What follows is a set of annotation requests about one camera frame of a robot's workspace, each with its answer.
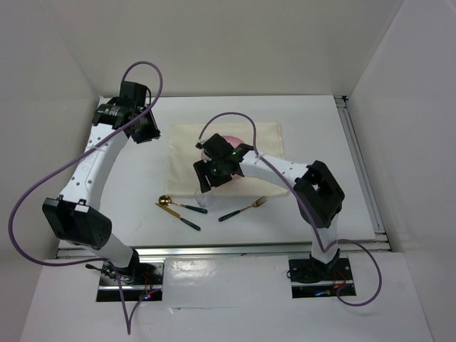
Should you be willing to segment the pink plate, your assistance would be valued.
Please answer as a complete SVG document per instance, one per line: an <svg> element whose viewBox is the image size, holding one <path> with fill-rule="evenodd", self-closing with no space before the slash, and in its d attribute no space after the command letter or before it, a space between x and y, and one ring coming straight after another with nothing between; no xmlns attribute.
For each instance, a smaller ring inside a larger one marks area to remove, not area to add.
<svg viewBox="0 0 456 342"><path fill-rule="evenodd" d="M196 145L201 151L201 160L221 160L238 162L244 161L244 156L253 150L251 145L245 144L242 140L231 136L223 136L215 133L204 142Z"/></svg>

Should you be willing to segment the clear glass cup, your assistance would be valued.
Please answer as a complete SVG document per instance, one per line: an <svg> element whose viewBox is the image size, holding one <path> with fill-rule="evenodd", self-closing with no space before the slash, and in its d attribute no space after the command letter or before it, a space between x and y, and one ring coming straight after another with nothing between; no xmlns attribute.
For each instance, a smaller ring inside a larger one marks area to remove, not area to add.
<svg viewBox="0 0 456 342"><path fill-rule="evenodd" d="M212 192L202 192L200 189L196 189L194 193L194 199L200 207L209 208L213 202Z"/></svg>

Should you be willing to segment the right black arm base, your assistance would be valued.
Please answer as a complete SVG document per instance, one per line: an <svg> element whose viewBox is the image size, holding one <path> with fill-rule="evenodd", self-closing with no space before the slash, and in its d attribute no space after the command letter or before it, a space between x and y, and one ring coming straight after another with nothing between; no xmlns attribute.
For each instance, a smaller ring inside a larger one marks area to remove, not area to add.
<svg viewBox="0 0 456 342"><path fill-rule="evenodd" d="M356 287L351 264L346 257L340 258L329 273L318 273L310 259L290 259L286 277L291 282L293 299L355 296Z"/></svg>

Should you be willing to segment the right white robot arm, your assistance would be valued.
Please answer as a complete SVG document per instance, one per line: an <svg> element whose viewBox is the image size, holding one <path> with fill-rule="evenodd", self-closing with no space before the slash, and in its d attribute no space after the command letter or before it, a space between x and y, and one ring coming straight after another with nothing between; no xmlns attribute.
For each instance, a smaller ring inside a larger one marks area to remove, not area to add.
<svg viewBox="0 0 456 342"><path fill-rule="evenodd" d="M234 177L250 177L288 190L296 199L301 217L311 225L311 271L327 279L336 270L340 255L337 220L345 194L324 162L300 164L259 152L245 143L233 147L219 134L196 144L201 160L193 164L200 192L209 192Z"/></svg>

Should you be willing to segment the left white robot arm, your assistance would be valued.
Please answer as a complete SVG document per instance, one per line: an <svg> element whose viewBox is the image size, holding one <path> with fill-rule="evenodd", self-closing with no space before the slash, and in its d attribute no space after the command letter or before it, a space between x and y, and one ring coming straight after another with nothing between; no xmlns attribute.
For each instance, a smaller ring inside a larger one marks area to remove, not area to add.
<svg viewBox="0 0 456 342"><path fill-rule="evenodd" d="M45 199L42 205L60 240L110 260L116 277L124 284L140 278L139 256L114 235L111 220L99 211L100 201L108 175L127 141L140 144L160 137L153 114L140 116L149 94L147 86L123 81L119 95L99 105L85 148L88 156L78 163L59 196Z"/></svg>

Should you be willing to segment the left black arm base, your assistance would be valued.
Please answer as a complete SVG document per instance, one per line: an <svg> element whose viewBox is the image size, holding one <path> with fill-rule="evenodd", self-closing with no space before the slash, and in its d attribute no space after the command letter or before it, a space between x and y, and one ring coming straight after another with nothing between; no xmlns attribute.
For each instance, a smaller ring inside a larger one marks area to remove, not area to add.
<svg viewBox="0 0 456 342"><path fill-rule="evenodd" d="M99 277L96 301L101 303L120 302L120 291L115 273L108 263L102 266L86 264L85 268L97 271ZM139 273L132 277L120 274L120 283L125 302L142 299L146 302L162 301L164 261L151 261L142 265Z"/></svg>

